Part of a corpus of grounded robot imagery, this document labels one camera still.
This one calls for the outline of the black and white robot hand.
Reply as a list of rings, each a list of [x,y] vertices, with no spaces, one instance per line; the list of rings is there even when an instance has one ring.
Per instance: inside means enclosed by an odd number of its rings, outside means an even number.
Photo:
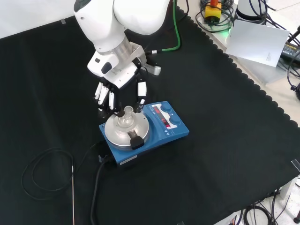
[[[137,103],[133,107],[135,113],[140,113],[146,101],[147,84],[140,74],[140,69],[146,64],[146,55],[142,46],[130,42],[133,52],[123,60],[114,52],[101,55],[95,52],[88,63],[89,71],[100,78],[94,99],[98,105],[98,114],[105,118],[109,113],[122,117],[124,109],[119,100],[122,88],[133,80],[137,81]]]

